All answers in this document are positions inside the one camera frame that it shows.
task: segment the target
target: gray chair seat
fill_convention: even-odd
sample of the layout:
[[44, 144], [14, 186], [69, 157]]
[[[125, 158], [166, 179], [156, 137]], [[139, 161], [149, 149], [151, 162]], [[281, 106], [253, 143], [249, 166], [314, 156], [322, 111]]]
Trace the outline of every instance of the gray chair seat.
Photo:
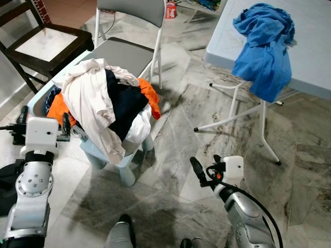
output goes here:
[[107, 58], [111, 66], [119, 66], [139, 77], [153, 59], [154, 49], [111, 37], [93, 50], [98, 58]]

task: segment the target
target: red brick wall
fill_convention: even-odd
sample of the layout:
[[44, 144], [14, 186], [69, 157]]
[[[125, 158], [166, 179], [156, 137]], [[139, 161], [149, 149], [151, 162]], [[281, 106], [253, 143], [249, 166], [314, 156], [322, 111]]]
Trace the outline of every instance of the red brick wall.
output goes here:
[[40, 15], [40, 17], [42, 18], [44, 23], [51, 23], [51, 19], [50, 16], [47, 13], [45, 4], [43, 3], [42, 0], [32, 0], [32, 2], [34, 3], [34, 5], [37, 8], [37, 11]]

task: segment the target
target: black cable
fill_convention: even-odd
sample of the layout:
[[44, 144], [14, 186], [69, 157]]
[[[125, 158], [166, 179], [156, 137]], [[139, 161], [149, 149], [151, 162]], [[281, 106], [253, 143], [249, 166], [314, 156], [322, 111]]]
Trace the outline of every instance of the black cable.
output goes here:
[[108, 30], [106, 31], [106, 32], [104, 32], [104, 35], [106, 35], [106, 33], [108, 33], [111, 29], [112, 29], [112, 27], [114, 26], [114, 24], [115, 24], [115, 20], [116, 20], [116, 12], [114, 12], [114, 21], [113, 21], [113, 24], [110, 26], [110, 28], [108, 28]]
[[238, 187], [235, 187], [233, 185], [230, 185], [230, 184], [227, 184], [225, 182], [222, 182], [221, 180], [215, 178], [213, 175], [211, 175], [209, 173], [209, 170], [211, 169], [211, 167], [208, 167], [206, 169], [206, 173], [207, 175], [215, 182], [225, 186], [225, 187], [228, 187], [228, 188], [232, 188], [234, 189], [235, 191], [238, 191], [240, 193], [242, 193], [243, 195], [247, 196], [249, 199], [251, 199], [253, 202], [255, 202], [265, 213], [266, 215], [268, 216], [268, 218], [271, 220], [272, 224], [274, 225], [275, 227], [275, 230], [276, 230], [276, 233], [277, 233], [277, 238], [278, 238], [278, 243], [279, 243], [279, 247], [280, 248], [283, 248], [283, 240], [281, 238], [281, 234], [280, 234], [280, 231], [279, 231], [279, 228], [278, 228], [278, 225], [276, 223], [276, 221], [274, 220], [273, 216], [269, 213], [269, 211], [257, 200], [255, 199], [253, 196], [251, 196], [250, 194], [248, 194], [246, 191], [238, 188]]

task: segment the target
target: light blue stool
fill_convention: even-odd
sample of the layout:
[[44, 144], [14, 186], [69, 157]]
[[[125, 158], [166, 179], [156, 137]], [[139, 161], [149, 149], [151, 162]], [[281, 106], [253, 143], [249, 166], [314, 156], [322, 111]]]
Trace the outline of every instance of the light blue stool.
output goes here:
[[[85, 51], [69, 63], [62, 71], [60, 71], [54, 78], [60, 77], [66, 71], [68, 71], [72, 66], [78, 64], [82, 60], [88, 60], [91, 58], [97, 58], [93, 52]], [[52, 80], [50, 80], [38, 93], [30, 100], [27, 104], [29, 108], [29, 113], [33, 116], [46, 116], [44, 103], [46, 97], [50, 90], [54, 87]], [[80, 147], [85, 152], [89, 162], [94, 168], [101, 169], [106, 163], [109, 163], [108, 159], [103, 155], [103, 153], [92, 143], [88, 138], [87, 134], [77, 126], [72, 127], [77, 133], [81, 135]], [[140, 144], [133, 144], [123, 141], [122, 146], [126, 150], [125, 157], [120, 162], [120, 164], [115, 164], [119, 169], [119, 174], [121, 177], [122, 185], [130, 187], [135, 181], [136, 177], [134, 176], [132, 170], [130, 169], [130, 162], [136, 154]], [[149, 135], [145, 141], [141, 144], [144, 151], [150, 151], [154, 148], [154, 143], [151, 135]]]

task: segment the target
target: white table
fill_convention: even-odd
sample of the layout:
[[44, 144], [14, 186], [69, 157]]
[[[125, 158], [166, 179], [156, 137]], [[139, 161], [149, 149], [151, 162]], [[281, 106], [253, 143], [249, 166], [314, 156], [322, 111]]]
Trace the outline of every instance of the white table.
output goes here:
[[[243, 9], [248, 9], [260, 2], [286, 10], [295, 24], [295, 44], [288, 49], [292, 67], [292, 79], [288, 87], [293, 89], [294, 93], [301, 91], [324, 99], [331, 99], [331, 2], [328, 0], [228, 0], [207, 46], [204, 60], [216, 66], [233, 69], [235, 60], [246, 43], [246, 37], [234, 28], [232, 21], [239, 16]], [[280, 165], [278, 157], [264, 139], [265, 108], [268, 104], [261, 100], [260, 105], [232, 116], [237, 90], [244, 83], [233, 87], [211, 85], [212, 87], [235, 90], [229, 117], [226, 120], [198, 127], [194, 130], [199, 131], [223, 125], [260, 110], [260, 135], [262, 142], [276, 163]]]

